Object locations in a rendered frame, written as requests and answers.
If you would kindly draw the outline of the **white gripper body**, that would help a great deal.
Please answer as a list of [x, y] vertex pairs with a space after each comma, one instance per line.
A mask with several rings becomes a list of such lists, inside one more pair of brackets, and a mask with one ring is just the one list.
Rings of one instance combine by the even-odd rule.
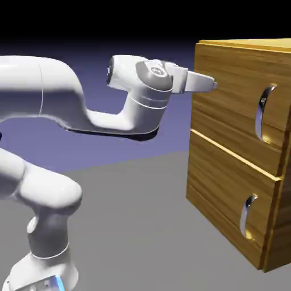
[[185, 92], [208, 93], [213, 90], [215, 79], [213, 77], [188, 71]]

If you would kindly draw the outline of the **wooden cabinet door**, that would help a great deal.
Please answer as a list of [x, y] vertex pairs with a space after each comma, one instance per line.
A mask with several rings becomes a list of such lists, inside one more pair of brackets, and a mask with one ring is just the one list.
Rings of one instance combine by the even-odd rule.
[[[282, 175], [291, 129], [291, 52], [197, 44], [195, 70], [218, 87], [193, 96], [191, 127], [274, 176]], [[259, 99], [271, 83], [263, 143], [255, 134]]]
[[[263, 267], [273, 196], [279, 185], [278, 178], [267, 176], [191, 130], [186, 197], [257, 269]], [[240, 233], [239, 221], [244, 202], [254, 193], [257, 199], [246, 223], [253, 240], [248, 240]]]

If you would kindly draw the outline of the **light wooden cabinet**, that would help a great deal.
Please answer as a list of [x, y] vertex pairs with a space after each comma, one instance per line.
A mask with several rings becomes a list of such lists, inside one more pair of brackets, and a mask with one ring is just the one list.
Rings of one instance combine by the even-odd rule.
[[[259, 49], [279, 52], [291, 52], [291, 39], [245, 39], [245, 40], [201, 40], [197, 44], [218, 45], [225, 47]], [[278, 178], [280, 185], [273, 196], [273, 212], [269, 228], [267, 251], [262, 270], [268, 272], [291, 263], [291, 129], [288, 132], [286, 164], [282, 175], [274, 176], [249, 160], [230, 151], [228, 148], [208, 138], [209, 141], [271, 178]]]

